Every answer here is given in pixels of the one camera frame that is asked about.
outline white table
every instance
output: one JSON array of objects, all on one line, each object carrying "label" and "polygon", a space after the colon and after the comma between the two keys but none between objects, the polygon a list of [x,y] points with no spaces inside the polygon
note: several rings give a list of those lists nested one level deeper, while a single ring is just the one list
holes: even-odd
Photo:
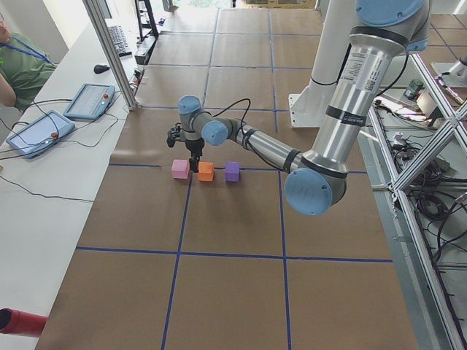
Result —
[{"label": "white table", "polygon": [[[96,33],[89,25],[66,54],[55,73],[42,88],[36,101],[73,98],[83,83],[113,84],[111,71],[94,74],[97,63],[106,63]],[[136,68],[133,56],[122,58],[128,78]],[[67,103],[43,104],[48,112],[62,112]],[[117,123],[94,148],[76,143],[56,144],[43,155],[26,160],[0,160],[4,178],[34,193],[93,200],[107,169],[109,156],[128,114],[123,97],[95,123],[73,133],[67,140],[95,144],[116,118]],[[21,120],[31,122],[42,113],[31,107]],[[3,143],[0,151],[10,147]],[[0,158],[16,155],[1,153]],[[61,285],[77,240],[92,203],[42,198],[0,179],[0,308],[47,316]],[[28,350],[36,338],[0,334],[0,349]]]}]

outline blue joint cap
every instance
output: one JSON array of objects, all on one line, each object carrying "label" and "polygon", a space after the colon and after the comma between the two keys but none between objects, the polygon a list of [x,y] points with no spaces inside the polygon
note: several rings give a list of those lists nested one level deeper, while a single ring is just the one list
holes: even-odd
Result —
[{"label": "blue joint cap", "polygon": [[311,216],[331,207],[333,191],[323,175],[309,168],[298,168],[285,180],[285,197],[296,211]]},{"label": "blue joint cap", "polygon": [[178,100],[178,112],[180,114],[190,114],[201,108],[199,98],[192,95],[183,96]]},{"label": "blue joint cap", "polygon": [[212,146],[219,146],[228,138],[228,129],[219,120],[211,120],[201,130],[201,137]]},{"label": "blue joint cap", "polygon": [[357,0],[358,19],[371,27],[390,27],[413,16],[427,0]]},{"label": "blue joint cap", "polygon": [[428,38],[407,45],[407,51],[423,51],[428,46]]}]

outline foam cube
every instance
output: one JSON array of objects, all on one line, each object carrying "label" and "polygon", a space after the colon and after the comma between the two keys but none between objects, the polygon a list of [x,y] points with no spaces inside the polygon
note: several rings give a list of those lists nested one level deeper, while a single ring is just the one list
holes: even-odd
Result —
[{"label": "foam cube", "polygon": [[240,163],[227,162],[225,164],[225,180],[226,181],[239,181],[240,180]]},{"label": "foam cube", "polygon": [[212,181],[214,180],[214,163],[199,162],[198,164],[198,180]]},{"label": "foam cube", "polygon": [[187,179],[190,173],[190,164],[187,160],[174,159],[172,163],[172,177],[174,179]]}]

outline white wall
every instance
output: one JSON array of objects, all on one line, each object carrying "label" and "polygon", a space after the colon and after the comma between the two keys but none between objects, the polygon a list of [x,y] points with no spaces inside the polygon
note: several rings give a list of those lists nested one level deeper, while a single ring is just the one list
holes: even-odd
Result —
[{"label": "white wall", "polygon": [[107,6],[109,7],[112,18],[120,18],[123,20],[135,21],[136,7],[134,1],[129,0],[107,0]]},{"label": "white wall", "polygon": [[43,0],[68,47],[90,22],[82,0]]},{"label": "white wall", "polygon": [[[454,13],[463,0],[432,0],[431,13]],[[466,6],[461,6],[460,12],[465,13]]]},{"label": "white wall", "polygon": [[12,31],[31,38],[50,54],[52,61],[60,62],[68,52],[68,47],[42,0],[1,0],[0,10]]}]

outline person's arm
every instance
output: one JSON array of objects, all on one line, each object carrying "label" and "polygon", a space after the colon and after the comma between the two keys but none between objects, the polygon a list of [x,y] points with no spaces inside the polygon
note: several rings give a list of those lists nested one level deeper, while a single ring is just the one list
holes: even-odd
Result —
[{"label": "person's arm", "polygon": [[16,103],[16,94],[12,87],[9,86],[3,75],[0,74],[0,103],[13,107]]}]

